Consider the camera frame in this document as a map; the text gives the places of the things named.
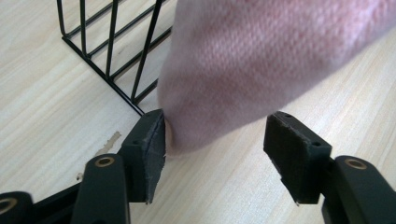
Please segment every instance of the light wooden table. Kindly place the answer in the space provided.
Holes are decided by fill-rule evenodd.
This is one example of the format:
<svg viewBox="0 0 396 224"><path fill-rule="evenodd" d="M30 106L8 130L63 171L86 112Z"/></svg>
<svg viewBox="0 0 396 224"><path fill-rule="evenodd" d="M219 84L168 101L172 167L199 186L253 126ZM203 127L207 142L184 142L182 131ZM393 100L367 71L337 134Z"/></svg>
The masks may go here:
<svg viewBox="0 0 396 224"><path fill-rule="evenodd" d="M78 1L65 2L66 22L77 24ZM120 15L127 16L120 22L152 2L124 1ZM172 24L175 2L163 11L157 33ZM88 4L91 16L105 3ZM138 116L61 40L55 1L2 1L0 8L0 192L28 191L37 202L76 184L108 139L116 152ZM92 48L107 28L90 29ZM142 46L125 44L141 41L137 36L147 28L138 29L117 43L113 60L121 64ZM167 48L164 43L150 56L144 83L158 76ZM130 80L119 82L128 90ZM142 107L156 108L155 102L154 93ZM396 189L395 102L392 31L282 110L332 144L333 157L370 161ZM321 205L296 206L280 182L262 151L264 126L259 120L188 157L167 160L154 203L132 204L133 223L322 223ZM121 137L111 138L116 132Z"/></svg>

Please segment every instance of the black metal frame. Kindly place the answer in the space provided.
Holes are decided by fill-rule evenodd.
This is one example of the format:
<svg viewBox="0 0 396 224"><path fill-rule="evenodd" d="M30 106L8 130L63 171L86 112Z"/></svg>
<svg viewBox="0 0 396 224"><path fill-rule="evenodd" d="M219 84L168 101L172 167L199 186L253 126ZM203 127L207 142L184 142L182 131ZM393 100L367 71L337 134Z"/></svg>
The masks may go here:
<svg viewBox="0 0 396 224"><path fill-rule="evenodd" d="M116 22L117 22L117 13L118 13L118 7L119 7L119 1L120 0L113 0L112 3L108 4L98 12L96 12L93 16L91 16L89 19L85 20L85 0L79 0L79 9L80 9L80 26L76 27L69 33L66 32L64 29L64 11L63 11L63 5L62 5L62 0L57 0L57 5L58 5L58 15L59 15L59 23L60 23L60 28L61 28L61 33L62 33L62 40L66 42L66 44L76 52L76 54L81 57L82 60L84 60L113 90L128 104L131 106L131 108L140 116L145 114L145 112L138 106L138 104L149 94L151 93L156 87L157 87L157 81L153 81L150 85L148 85L140 94L136 96L137 92L137 87L140 82L140 78L142 76L143 68L146 62L146 58L148 53L153 50L155 47L157 47L161 42L165 40L170 34L171 34L171 29L167 29L164 33L162 33L160 36L158 36L154 41L151 42L155 25L157 23L161 6L165 0L156 0L156 3L149 7L147 10L142 12L140 15L138 15L136 18L134 18L132 21L130 21L128 24L126 24L124 27L122 27L119 31L116 32ZM96 47L94 50L91 52L87 52L87 38L86 38L86 29L87 26L92 24L94 21L100 19L105 13L107 13L111 9L111 22L110 22L110 30L109 30L109 37L108 40L100 44L98 47ZM138 22L140 22L142 19L146 18L149 13L152 12L151 16L151 22L149 24L148 28L148 34L146 36L146 42L143 47L143 50L138 52L130 61L128 61L125 65L121 66L120 69L118 69L116 72L113 74L110 74L110 68L111 68L111 59L112 59L112 52L113 52L113 45L114 45L114 40L121 36L123 33L134 27ZM77 47L73 42L72 38L78 34L81 33L81 49ZM102 71L93 61L92 61L92 56L97 53L99 50L103 49L105 46L107 47L107 59L106 59L106 71ZM115 79L116 77L122 76L122 74L130 68L132 65L136 64L138 61L138 69L136 73L136 77L134 80L134 86L133 90L131 93L131 96L128 96L116 83Z"/></svg>

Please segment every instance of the pink fabric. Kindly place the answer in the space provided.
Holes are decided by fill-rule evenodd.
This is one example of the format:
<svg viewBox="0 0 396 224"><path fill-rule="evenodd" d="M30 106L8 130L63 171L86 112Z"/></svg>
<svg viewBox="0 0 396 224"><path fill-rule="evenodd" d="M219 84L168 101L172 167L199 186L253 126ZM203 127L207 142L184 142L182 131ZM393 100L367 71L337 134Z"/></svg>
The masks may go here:
<svg viewBox="0 0 396 224"><path fill-rule="evenodd" d="M178 0L158 85L168 153L277 111L395 23L395 0Z"/></svg>

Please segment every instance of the black wire grid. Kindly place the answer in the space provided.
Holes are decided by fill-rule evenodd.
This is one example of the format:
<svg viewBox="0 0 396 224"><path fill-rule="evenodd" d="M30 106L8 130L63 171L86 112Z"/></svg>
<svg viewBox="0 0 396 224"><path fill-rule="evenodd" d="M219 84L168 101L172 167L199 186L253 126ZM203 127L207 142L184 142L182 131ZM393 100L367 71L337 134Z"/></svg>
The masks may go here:
<svg viewBox="0 0 396 224"><path fill-rule="evenodd" d="M156 0L155 4L149 7L147 10L142 12L132 21L127 23L124 27L122 27L119 31L116 31L116 22L117 22L117 11L119 7L120 0L113 0L112 3L108 4L98 12L96 12L89 19L85 20L85 0L79 0L79 13L80 13L80 26L73 29L71 32L67 33L64 29L64 11L62 6L62 0L57 0L58 5L58 15L59 15L59 23L61 27L62 40L66 42L70 48L76 52L113 90L119 94L119 96L130 105L134 111L137 112L138 115L142 116L145 112L138 106L138 104L157 87L158 79L153 81L150 85L148 85L140 94L136 96L137 87L139 85L139 81L143 72L143 68L145 65L145 61L148 53L157 47L161 42L165 40L170 34L171 29L167 29L163 34L158 36L154 41L151 42L155 25L158 20L158 16L160 14L161 6L165 0ZM86 39L86 27L92 24L94 21L100 19L105 13L107 13L111 9L111 21L110 21L110 29L109 29L109 37L108 40L104 41L98 47L96 47L91 52L87 52L87 39ZM129 60L125 65L121 66L120 69L115 71L113 74L110 74L111 67L111 58L113 52L113 44L114 40L121 36L123 33L133 28L136 24L138 24L142 19L146 18L152 12L151 21L148 27L148 34L146 36L146 42L143 47L143 50L138 52L131 60ZM73 42L73 36L81 33L81 49L77 47ZM106 71L102 71L93 61L92 56L99 52L101 49L107 46L107 59L106 59ZM115 78L122 76L123 72L126 71L130 66L136 64L138 61L138 69L136 73L136 77L134 80L134 86L132 89L132 93L128 96L120 87L115 83Z"/></svg>

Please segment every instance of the wood grain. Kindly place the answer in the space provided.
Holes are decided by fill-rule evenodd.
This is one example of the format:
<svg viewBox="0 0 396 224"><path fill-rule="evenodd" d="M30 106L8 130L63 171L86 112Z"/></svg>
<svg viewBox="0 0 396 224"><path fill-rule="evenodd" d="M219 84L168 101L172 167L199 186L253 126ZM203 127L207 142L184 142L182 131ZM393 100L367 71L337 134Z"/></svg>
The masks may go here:
<svg viewBox="0 0 396 224"><path fill-rule="evenodd" d="M76 2L64 3L68 28L78 24ZM88 17L108 3L87 2ZM152 3L123 1L118 28ZM156 34L172 24L175 5L166 4ZM110 149L116 152L138 116L61 40L55 1L2 1L0 7L0 192L28 191L37 202L77 183L85 162L119 132ZM146 24L117 42L115 68L141 46ZM90 27L89 48L107 34L105 23ZM150 55L145 85L158 76L168 44ZM333 157L370 161L394 189L395 52L393 30L282 108L332 144ZM126 74L118 83L128 91L133 79ZM157 107L155 93L142 107ZM167 160L154 203L131 204L133 223L323 223L321 205L296 206L281 184L262 151L264 127L262 119L190 156Z"/></svg>

